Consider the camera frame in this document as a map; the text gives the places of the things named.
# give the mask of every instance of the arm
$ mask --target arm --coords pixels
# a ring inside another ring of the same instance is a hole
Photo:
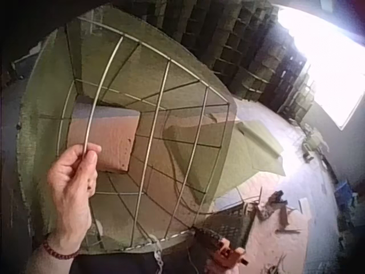
[[[56,229],[47,238],[49,247],[61,255],[79,250],[91,226],[88,200],[96,187],[96,162],[102,148],[89,143],[82,159],[81,144],[68,148],[52,165],[47,175],[57,211]],[[27,274],[67,274],[72,259],[60,260],[51,256],[41,245],[28,261]]]

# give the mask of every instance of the white cable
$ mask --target white cable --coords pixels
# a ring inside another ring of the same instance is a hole
[[[162,274],[164,261],[162,261],[161,243],[155,235],[149,234],[148,236],[150,238],[150,241],[152,239],[155,242],[155,251],[153,252],[153,255],[157,261],[157,264],[159,265],[159,269],[156,271],[156,274]]]

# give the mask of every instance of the wall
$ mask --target wall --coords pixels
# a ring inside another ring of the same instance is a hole
[[[338,179],[347,178],[352,186],[365,182],[365,99],[356,108],[343,130],[314,102],[303,122],[316,127],[330,147],[325,153]]]

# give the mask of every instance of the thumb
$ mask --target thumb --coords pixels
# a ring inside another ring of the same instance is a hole
[[[97,161],[98,155],[96,152],[89,150],[76,170],[74,184],[87,186],[88,180],[94,175]]]

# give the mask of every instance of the wrist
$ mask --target wrist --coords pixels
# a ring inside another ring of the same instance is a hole
[[[71,235],[54,231],[47,239],[48,245],[57,253],[69,255],[80,249],[81,242],[74,239]]]

